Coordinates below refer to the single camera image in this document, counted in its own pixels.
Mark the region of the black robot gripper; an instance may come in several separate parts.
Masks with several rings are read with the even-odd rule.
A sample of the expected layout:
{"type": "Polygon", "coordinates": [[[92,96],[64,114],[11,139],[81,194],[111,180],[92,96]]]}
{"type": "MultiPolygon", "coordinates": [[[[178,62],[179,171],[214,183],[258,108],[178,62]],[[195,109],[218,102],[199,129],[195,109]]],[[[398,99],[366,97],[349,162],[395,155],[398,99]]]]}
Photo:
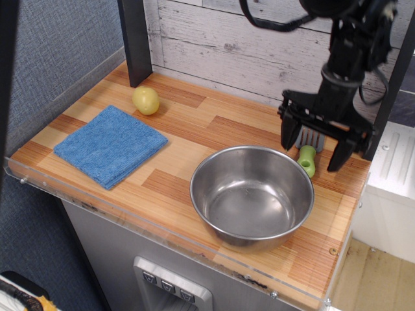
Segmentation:
{"type": "Polygon", "coordinates": [[[283,91],[283,103],[278,108],[281,116],[281,145],[290,150],[302,126],[338,140],[328,172],[337,172],[354,152],[366,152],[372,143],[374,126],[360,115],[353,99],[362,85],[358,80],[344,78],[325,64],[321,71],[322,83],[318,93],[283,91]]]}

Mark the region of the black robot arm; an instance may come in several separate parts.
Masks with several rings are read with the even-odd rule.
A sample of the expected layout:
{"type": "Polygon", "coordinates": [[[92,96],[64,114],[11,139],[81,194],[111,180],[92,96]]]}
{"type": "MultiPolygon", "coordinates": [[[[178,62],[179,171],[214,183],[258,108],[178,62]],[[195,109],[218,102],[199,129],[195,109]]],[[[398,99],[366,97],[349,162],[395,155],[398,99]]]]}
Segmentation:
{"type": "Polygon", "coordinates": [[[362,96],[367,72],[375,73],[383,84],[388,81],[379,71],[391,51],[390,33],[396,1],[302,1],[313,17],[333,20],[330,56],[321,74],[318,93],[283,91],[281,145],[292,148],[302,126],[337,140],[328,171],[341,169],[353,153],[366,152],[375,133],[373,124],[353,105],[362,96]]]}

